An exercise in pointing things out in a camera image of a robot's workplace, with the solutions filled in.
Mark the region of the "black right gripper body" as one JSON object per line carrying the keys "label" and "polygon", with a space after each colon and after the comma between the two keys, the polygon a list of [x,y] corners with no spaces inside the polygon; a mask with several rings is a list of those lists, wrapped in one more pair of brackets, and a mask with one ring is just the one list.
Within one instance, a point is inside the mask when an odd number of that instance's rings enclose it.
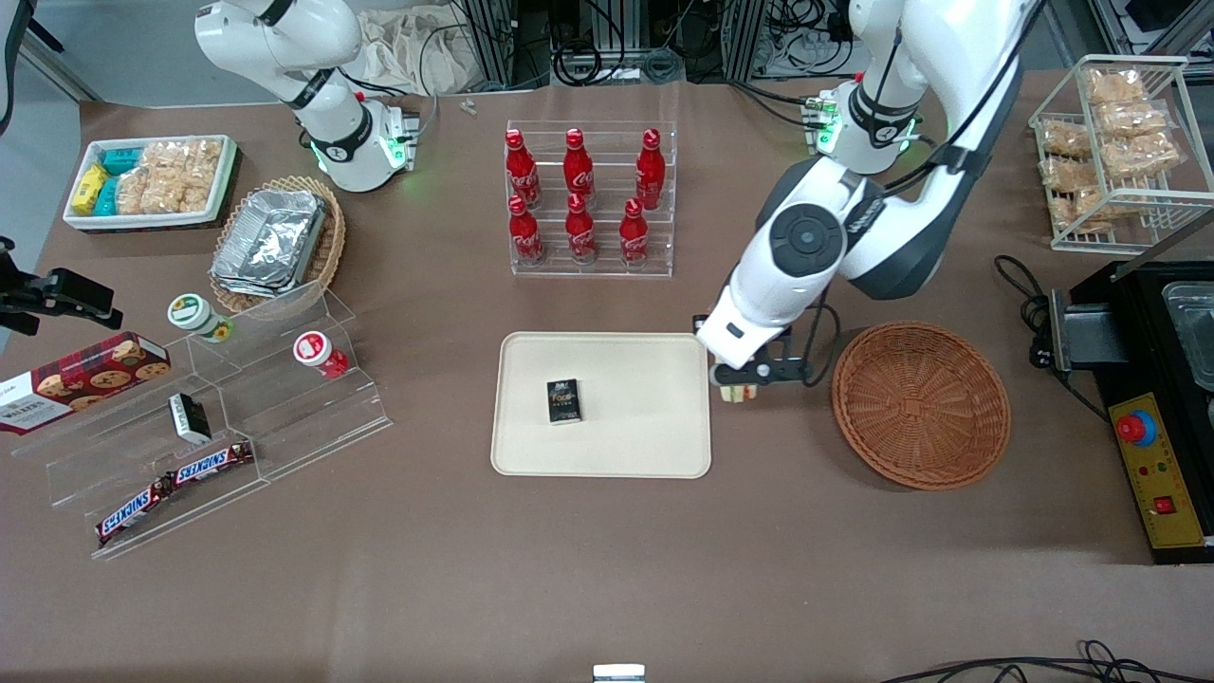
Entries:
{"label": "black right gripper body", "polygon": [[113,315],[113,290],[68,268],[53,268],[36,278],[42,308],[49,315]]}

